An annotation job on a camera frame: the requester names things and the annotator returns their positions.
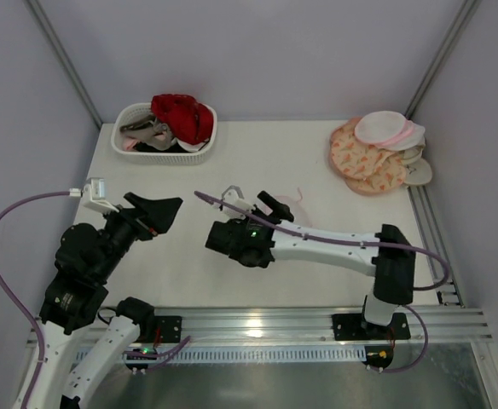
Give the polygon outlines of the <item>white pink mesh laundry bag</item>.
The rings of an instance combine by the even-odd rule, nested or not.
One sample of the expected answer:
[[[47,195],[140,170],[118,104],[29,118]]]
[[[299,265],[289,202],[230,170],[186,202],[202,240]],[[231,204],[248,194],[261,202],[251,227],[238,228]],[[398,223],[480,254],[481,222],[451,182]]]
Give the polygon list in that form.
[[[271,216],[274,213],[274,209],[270,205],[270,203],[272,202],[271,199],[273,199],[276,202],[286,205],[289,208],[294,218],[293,222],[295,224],[311,228],[313,226],[311,218],[308,212],[302,206],[303,194],[299,188],[297,189],[297,192],[298,195],[295,197],[288,195],[276,195],[268,192],[259,193],[258,200],[263,204],[263,213],[267,216]]]

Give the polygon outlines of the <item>red bra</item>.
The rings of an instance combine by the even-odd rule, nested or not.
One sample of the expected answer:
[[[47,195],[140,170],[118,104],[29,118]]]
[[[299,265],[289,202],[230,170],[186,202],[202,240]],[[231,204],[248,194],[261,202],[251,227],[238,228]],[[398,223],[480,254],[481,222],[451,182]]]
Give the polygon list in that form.
[[[151,100],[151,111],[182,142],[198,145],[211,138],[212,112],[191,95],[155,95]]]

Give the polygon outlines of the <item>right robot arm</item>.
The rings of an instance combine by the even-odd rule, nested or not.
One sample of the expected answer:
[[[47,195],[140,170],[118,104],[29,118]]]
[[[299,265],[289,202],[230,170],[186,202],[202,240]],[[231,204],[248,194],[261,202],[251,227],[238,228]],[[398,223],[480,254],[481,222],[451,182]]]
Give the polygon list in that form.
[[[328,232],[296,224],[288,206],[266,192],[258,198],[269,207],[269,214],[241,199],[196,195],[229,218],[213,223],[206,248],[244,267],[267,268],[278,261],[314,262],[372,278],[361,318],[368,333],[388,331],[397,308],[414,299],[414,250],[393,225],[385,224],[377,233]]]

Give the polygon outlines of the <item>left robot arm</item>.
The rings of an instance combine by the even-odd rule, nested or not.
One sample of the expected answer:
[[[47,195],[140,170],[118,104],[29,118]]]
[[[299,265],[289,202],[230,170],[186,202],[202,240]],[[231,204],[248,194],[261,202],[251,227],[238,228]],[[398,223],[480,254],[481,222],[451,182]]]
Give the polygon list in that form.
[[[127,193],[129,207],[113,205],[100,188],[87,186],[82,205],[101,213],[102,229],[79,223],[67,229],[55,255],[57,274],[45,291],[38,349],[20,389],[16,408],[85,408],[117,358],[152,329],[154,308],[128,297],[105,333],[76,364],[75,355],[107,297],[106,283],[137,241],[167,233],[182,199],[144,199]]]

